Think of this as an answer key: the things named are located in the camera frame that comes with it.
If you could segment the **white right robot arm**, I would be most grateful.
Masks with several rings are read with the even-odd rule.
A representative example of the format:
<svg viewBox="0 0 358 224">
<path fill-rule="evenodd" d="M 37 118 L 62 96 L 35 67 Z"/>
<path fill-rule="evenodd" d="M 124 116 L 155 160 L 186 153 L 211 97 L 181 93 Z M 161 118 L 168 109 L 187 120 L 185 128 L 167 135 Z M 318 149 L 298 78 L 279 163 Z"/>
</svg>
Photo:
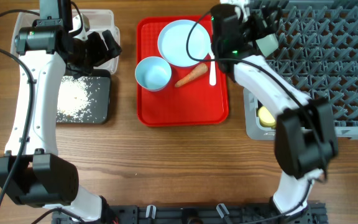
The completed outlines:
<svg viewBox="0 0 358 224">
<path fill-rule="evenodd" d="M 209 11 L 212 51 L 223 73 L 252 92 L 275 119 L 275 158 L 282 170 L 272 202 L 284 217 L 300 213 L 315 182 L 327 177 L 338 155 L 331 104 L 312 99 L 285 81 L 266 62 L 278 49 L 281 9 L 246 12 L 244 1 L 221 1 Z"/>
</svg>

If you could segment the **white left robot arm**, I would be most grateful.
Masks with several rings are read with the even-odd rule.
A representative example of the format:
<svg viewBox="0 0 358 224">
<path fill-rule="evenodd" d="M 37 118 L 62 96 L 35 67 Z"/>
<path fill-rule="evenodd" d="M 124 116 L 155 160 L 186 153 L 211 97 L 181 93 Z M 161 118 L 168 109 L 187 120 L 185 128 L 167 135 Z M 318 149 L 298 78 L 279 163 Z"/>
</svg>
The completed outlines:
<svg viewBox="0 0 358 224">
<path fill-rule="evenodd" d="M 74 27 L 74 12 L 78 6 L 72 1 L 41 1 L 35 21 L 14 40 L 11 57 L 21 78 L 13 129 L 0 157 L 0 195 L 80 223 L 118 223 L 106 199 L 83 188 L 77 168 L 58 155 L 56 118 L 63 76 L 109 82 L 111 74 L 103 64 L 122 52 L 110 30 L 90 32 L 85 16 Z"/>
</svg>

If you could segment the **orange carrot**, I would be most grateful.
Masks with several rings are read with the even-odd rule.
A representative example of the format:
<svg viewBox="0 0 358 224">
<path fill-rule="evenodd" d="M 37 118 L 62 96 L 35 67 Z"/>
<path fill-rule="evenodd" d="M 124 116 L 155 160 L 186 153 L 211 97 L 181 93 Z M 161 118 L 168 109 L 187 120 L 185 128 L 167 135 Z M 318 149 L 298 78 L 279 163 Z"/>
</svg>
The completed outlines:
<svg viewBox="0 0 358 224">
<path fill-rule="evenodd" d="M 176 88 L 186 85 L 193 80 L 196 80 L 200 76 L 204 75 L 208 71 L 208 66 L 205 63 L 197 65 L 189 74 L 177 81 L 175 84 Z"/>
</svg>

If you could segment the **yellow plastic cup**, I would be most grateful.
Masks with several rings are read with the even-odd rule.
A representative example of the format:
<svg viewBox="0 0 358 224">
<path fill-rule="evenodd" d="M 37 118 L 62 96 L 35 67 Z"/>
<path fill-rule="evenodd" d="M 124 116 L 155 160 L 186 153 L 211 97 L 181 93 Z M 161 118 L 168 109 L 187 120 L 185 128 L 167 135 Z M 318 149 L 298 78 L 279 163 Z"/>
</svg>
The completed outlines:
<svg viewBox="0 0 358 224">
<path fill-rule="evenodd" d="M 275 128 L 276 120 L 265 106 L 261 106 L 257 110 L 257 117 L 259 118 L 260 125 L 266 128 Z"/>
</svg>

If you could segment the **light blue bowl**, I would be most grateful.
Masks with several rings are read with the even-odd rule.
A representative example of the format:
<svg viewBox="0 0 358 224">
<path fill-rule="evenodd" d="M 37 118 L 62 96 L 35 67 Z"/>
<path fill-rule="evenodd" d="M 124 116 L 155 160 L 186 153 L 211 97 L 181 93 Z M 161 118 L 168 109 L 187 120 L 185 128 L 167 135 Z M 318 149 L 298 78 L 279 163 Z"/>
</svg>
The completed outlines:
<svg viewBox="0 0 358 224">
<path fill-rule="evenodd" d="M 170 64 L 161 57 L 147 57 L 135 68 L 137 83 L 148 91 L 160 91 L 165 88 L 172 77 Z"/>
</svg>

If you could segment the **mint green bowl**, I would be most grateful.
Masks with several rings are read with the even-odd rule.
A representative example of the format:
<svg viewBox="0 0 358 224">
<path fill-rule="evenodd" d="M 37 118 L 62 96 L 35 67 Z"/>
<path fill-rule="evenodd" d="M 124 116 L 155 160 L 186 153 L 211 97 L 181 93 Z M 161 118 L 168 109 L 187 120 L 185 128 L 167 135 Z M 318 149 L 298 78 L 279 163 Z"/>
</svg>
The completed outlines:
<svg viewBox="0 0 358 224">
<path fill-rule="evenodd" d="M 268 57 L 279 47 L 278 40 L 275 34 L 269 34 L 261 39 L 257 39 L 256 43 L 264 57 Z"/>
</svg>

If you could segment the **large light blue plate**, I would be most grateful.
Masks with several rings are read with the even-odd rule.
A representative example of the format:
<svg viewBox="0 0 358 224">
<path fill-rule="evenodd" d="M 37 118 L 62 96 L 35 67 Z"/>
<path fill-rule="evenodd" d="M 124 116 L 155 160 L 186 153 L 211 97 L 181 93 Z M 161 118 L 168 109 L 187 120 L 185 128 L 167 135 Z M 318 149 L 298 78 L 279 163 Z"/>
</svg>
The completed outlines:
<svg viewBox="0 0 358 224">
<path fill-rule="evenodd" d="M 207 30 L 200 24 L 189 35 L 195 21 L 177 20 L 166 25 L 158 36 L 157 47 L 161 56 L 177 67 L 191 67 L 198 63 L 193 58 L 203 60 L 211 50 L 211 39 Z"/>
</svg>

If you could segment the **white plastic spoon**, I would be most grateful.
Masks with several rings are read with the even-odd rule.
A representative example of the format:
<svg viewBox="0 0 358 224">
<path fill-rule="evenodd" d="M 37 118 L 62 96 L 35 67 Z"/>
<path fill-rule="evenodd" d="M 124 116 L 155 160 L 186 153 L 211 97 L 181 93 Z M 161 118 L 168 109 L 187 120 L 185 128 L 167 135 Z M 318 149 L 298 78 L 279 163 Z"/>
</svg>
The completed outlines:
<svg viewBox="0 0 358 224">
<path fill-rule="evenodd" d="M 217 83 L 217 79 L 216 79 L 216 64 L 215 64 L 215 57 L 213 54 L 213 51 L 210 50 L 209 51 L 209 56 L 211 58 L 211 62 L 210 62 L 210 69 L 209 69 L 209 84 L 211 86 L 215 86 Z"/>
</svg>

